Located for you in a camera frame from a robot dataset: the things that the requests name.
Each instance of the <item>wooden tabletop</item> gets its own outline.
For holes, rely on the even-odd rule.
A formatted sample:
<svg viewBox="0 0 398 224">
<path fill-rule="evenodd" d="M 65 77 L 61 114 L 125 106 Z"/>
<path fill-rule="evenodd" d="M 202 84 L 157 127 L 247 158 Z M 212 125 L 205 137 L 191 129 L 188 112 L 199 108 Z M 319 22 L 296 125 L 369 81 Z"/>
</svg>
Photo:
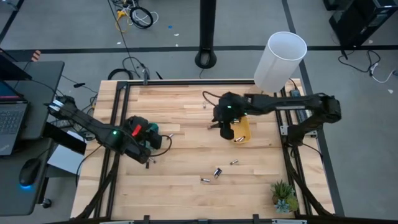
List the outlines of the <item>wooden tabletop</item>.
<svg viewBox="0 0 398 224">
<path fill-rule="evenodd" d="M 302 91 L 300 80 L 294 82 Z M 287 83 L 287 92 L 293 87 Z M 94 117 L 104 123 L 111 118 L 115 89 L 116 81 L 102 81 Z M 174 134 L 173 144 L 169 152 L 154 158 L 157 163 L 151 163 L 149 169 L 121 156 L 113 220 L 142 220 L 144 215 L 150 215 L 151 220 L 247 219 L 253 214 L 260 218 L 293 217 L 293 213 L 276 213 L 271 200 L 271 184 L 280 179 L 287 181 L 275 113 L 249 116 L 252 139 L 246 144 L 233 144 L 220 137 L 219 129 L 207 130 L 213 107 L 207 103 L 203 109 L 203 90 L 216 95 L 227 91 L 241 95 L 261 92 L 252 85 L 131 87 L 126 117 L 142 116 L 157 123 L 161 134 Z M 120 122 L 123 95 L 116 124 Z M 305 137 L 304 143 L 318 149 L 314 138 Z M 164 139 L 158 152 L 168 145 Z M 86 155 L 97 147 L 91 142 Z M 306 146 L 299 147 L 299 151 L 308 188 L 333 213 L 319 154 Z M 83 163 L 71 217 L 77 216 L 97 191 L 103 156 L 104 149 L 100 149 Z M 235 159 L 238 164 L 231 166 L 229 163 Z M 223 172 L 215 179 L 213 173 L 218 167 Z M 202 182 L 201 178 L 211 182 Z M 302 198 L 298 199 L 304 214 Z M 107 200 L 108 192 L 103 197 L 102 215 Z"/>
</svg>

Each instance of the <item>white paper cylinder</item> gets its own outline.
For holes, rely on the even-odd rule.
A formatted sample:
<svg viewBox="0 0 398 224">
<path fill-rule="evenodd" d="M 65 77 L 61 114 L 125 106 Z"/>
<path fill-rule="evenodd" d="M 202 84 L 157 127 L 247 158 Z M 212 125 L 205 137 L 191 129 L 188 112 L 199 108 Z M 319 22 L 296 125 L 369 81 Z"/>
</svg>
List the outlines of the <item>white paper cylinder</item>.
<svg viewBox="0 0 398 224">
<path fill-rule="evenodd" d="M 268 92 L 280 91 L 307 53 L 307 44 L 291 32 L 277 32 L 269 39 L 254 73 L 254 83 Z"/>
</svg>

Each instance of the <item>concrete floor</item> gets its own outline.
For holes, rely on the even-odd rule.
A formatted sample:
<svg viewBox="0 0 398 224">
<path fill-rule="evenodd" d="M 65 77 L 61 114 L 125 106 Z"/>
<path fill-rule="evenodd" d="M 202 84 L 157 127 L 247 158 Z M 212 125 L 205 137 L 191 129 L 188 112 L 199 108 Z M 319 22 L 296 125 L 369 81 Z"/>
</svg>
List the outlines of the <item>concrete floor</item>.
<svg viewBox="0 0 398 224">
<path fill-rule="evenodd" d="M 308 45 L 336 45 L 328 24 L 331 12 L 322 0 L 288 0 L 294 26 Z M 125 34 L 128 47 L 197 46 L 199 41 L 199 1 L 142 0 L 142 6 L 160 15 L 149 30 L 132 27 Z M 0 3 L 0 29 L 3 17 L 11 13 Z M 398 45 L 398 13 L 395 13 L 371 38 L 372 45 Z M 281 0 L 219 0 L 216 16 L 215 45 L 265 45 L 270 35 L 289 30 Z M 105 0 L 25 1 L 0 47 L 22 49 L 94 49 L 123 48 L 120 33 Z M 379 50 L 382 57 L 375 76 L 386 78 L 397 68 L 398 51 Z M 256 50 L 218 51 L 215 67 L 205 70 L 203 78 L 251 78 L 262 54 Z M 134 53 L 154 77 L 198 78 L 194 64 L 196 52 Z M 340 51 L 310 51 L 305 64 L 313 92 L 335 95 L 341 102 L 343 119 L 325 125 L 325 136 L 331 156 L 341 201 L 347 217 L 398 220 L 396 186 L 398 151 L 394 138 L 398 121 L 398 78 L 385 84 L 376 83 L 369 75 L 359 73 L 337 61 Z M 63 60 L 64 75 L 87 82 L 98 89 L 110 71 L 121 68 L 126 53 L 43 54 L 44 60 Z M 349 63 L 365 69 L 365 51 L 349 56 Z M 293 75 L 300 78 L 299 70 Z M 81 108 L 93 95 L 74 89 L 61 79 L 59 90 L 75 97 Z M 2 217 L 0 223 L 48 223 L 67 220 L 75 194 L 74 179 L 59 178 L 49 183 L 47 197 L 54 207 L 36 208 L 28 217 Z"/>
</svg>

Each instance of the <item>small plant pot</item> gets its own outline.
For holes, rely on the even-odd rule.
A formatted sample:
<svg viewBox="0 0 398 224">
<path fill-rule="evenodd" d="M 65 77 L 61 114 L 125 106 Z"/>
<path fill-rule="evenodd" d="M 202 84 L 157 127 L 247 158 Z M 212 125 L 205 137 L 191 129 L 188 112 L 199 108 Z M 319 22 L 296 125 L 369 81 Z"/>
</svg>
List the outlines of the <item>small plant pot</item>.
<svg viewBox="0 0 398 224">
<path fill-rule="evenodd" d="M 274 205 L 278 204 L 278 197 L 276 197 L 275 195 L 272 196 L 272 202 L 274 203 Z"/>
</svg>

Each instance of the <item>succulent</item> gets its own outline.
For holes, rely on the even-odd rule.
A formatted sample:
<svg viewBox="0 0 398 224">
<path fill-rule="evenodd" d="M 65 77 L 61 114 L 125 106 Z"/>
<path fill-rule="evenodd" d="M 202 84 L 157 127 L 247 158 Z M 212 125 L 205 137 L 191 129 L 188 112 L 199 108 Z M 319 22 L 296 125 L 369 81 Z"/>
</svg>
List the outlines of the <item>succulent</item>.
<svg viewBox="0 0 398 224">
<path fill-rule="evenodd" d="M 289 205 L 289 210 L 291 212 L 295 212 L 297 209 L 299 209 L 299 201 L 293 195 L 287 197 L 286 203 Z"/>
<path fill-rule="evenodd" d="M 287 199 L 288 196 L 294 194 L 293 186 L 286 184 L 283 180 L 271 185 L 271 191 L 278 199 Z"/>
<path fill-rule="evenodd" d="M 277 209 L 277 213 L 289 213 L 289 204 L 285 200 L 278 200 L 278 203 L 274 207 Z"/>
</svg>

